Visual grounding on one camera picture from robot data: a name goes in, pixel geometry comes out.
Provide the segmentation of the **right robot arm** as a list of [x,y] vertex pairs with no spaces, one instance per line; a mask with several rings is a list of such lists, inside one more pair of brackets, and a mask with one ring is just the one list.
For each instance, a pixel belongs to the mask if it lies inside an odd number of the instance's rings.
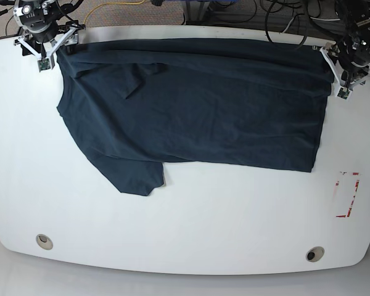
[[69,13],[81,3],[15,1],[13,16],[22,33],[14,44],[21,47],[23,56],[35,57],[40,71],[54,68],[54,54],[60,47],[78,44],[78,32],[85,25],[72,19]]

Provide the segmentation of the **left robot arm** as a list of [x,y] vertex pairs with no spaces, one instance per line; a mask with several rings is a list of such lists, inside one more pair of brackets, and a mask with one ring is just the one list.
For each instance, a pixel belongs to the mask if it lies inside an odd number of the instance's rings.
[[308,13],[308,1],[300,1],[307,19],[305,34],[296,49],[304,45],[309,26],[334,41],[325,46],[313,46],[319,51],[334,74],[335,97],[348,99],[354,87],[370,80],[370,1],[335,1],[336,16],[343,22],[341,35],[315,23],[316,18]]

